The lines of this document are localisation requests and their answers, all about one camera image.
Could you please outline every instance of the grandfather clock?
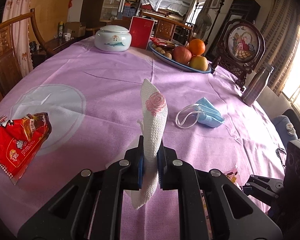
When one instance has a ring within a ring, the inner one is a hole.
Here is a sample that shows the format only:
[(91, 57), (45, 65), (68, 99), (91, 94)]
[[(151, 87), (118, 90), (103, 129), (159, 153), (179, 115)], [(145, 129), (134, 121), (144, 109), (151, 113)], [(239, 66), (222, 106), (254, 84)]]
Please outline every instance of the grandfather clock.
[(213, 61), (217, 56), (217, 43), (220, 39), (222, 31), (228, 21), (233, 19), (244, 19), (254, 24), (260, 10), (260, 5), (255, 0), (233, 0), (229, 11), (226, 14), (223, 23), (214, 38), (211, 46), (204, 55), (208, 60)]

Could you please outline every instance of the surgical mask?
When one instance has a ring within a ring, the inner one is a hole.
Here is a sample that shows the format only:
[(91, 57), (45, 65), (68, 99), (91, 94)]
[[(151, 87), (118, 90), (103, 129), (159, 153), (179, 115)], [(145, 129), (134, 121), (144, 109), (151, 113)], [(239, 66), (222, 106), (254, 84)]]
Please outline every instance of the surgical mask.
[[(189, 108), (193, 108), (195, 111), (190, 112), (186, 115), (186, 117), (183, 119), (182, 122), (179, 121), (178, 117), (179, 114)], [(197, 114), (196, 120), (193, 124), (190, 126), (182, 127), (182, 125), (185, 123), (186, 119), (191, 114)], [(175, 122), (176, 125), (180, 128), (190, 128), (191, 126), (194, 126), (197, 122), (208, 125), (212, 128), (219, 127), (225, 122), (225, 118), (223, 118), (220, 114), (220, 112), (206, 99), (201, 98), (197, 101), (197, 103), (186, 106), (183, 108), (176, 116)]]

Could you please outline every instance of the tablecloth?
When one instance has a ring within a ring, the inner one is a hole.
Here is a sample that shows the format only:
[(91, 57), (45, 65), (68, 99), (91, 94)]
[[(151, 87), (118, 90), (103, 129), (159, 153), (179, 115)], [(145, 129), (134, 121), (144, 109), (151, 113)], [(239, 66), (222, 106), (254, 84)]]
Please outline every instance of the tablecloth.
[[(46, 60), (0, 103), (0, 116), (48, 111), (52, 125), (48, 140), (15, 186), (0, 168), (0, 217), (12, 233), (16, 235), (82, 169), (105, 169), (141, 134), (137, 120), (142, 118), (140, 88), (145, 78), (166, 98), (163, 143), (175, 149), (178, 158), (203, 171), (237, 166), (243, 183), (250, 174), (283, 179), (275, 153), (283, 147), (278, 133), (257, 102), (248, 107), (241, 101), (235, 78), (226, 70), (186, 73), (149, 51), (102, 52), (93, 39)], [(199, 123), (178, 128), (176, 114), (202, 97), (220, 111), (225, 123), (215, 129)], [(179, 239), (177, 192), (158, 187), (139, 210), (124, 194), (121, 221), (121, 239)]]

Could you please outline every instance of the fruit plate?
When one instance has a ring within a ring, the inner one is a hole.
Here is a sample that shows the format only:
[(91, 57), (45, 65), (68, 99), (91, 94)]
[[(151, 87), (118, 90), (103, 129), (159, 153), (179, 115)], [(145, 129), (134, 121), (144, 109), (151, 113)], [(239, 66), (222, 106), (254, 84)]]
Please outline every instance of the fruit plate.
[(208, 64), (208, 69), (206, 71), (201, 71), (201, 70), (196, 70), (194, 68), (191, 68), (187, 65), (183, 65), (183, 64), (180, 64), (176, 61), (174, 61), (173, 59), (168, 59), (167, 57), (165, 57), (164, 55), (160, 54), (159, 52), (157, 52), (154, 48), (152, 48), (152, 44), (153, 42), (149, 42), (148, 43), (148, 47), (151, 49), (152, 53), (159, 59), (161, 59), (163, 62), (173, 66), (173, 67), (176, 67), (178, 69), (181, 69), (181, 70), (184, 70), (184, 71), (187, 71), (187, 72), (198, 72), (198, 73), (203, 73), (203, 74), (208, 74), (208, 73), (211, 73), (211, 67), (210, 67), (210, 63)]

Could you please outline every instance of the white porcelain jar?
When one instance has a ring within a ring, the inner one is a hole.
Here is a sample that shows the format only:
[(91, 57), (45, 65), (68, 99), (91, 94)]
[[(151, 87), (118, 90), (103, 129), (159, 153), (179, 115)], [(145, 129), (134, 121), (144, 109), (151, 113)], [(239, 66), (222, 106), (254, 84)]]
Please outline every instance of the white porcelain jar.
[(121, 52), (130, 47), (131, 34), (125, 27), (107, 25), (96, 33), (94, 45), (103, 51)]

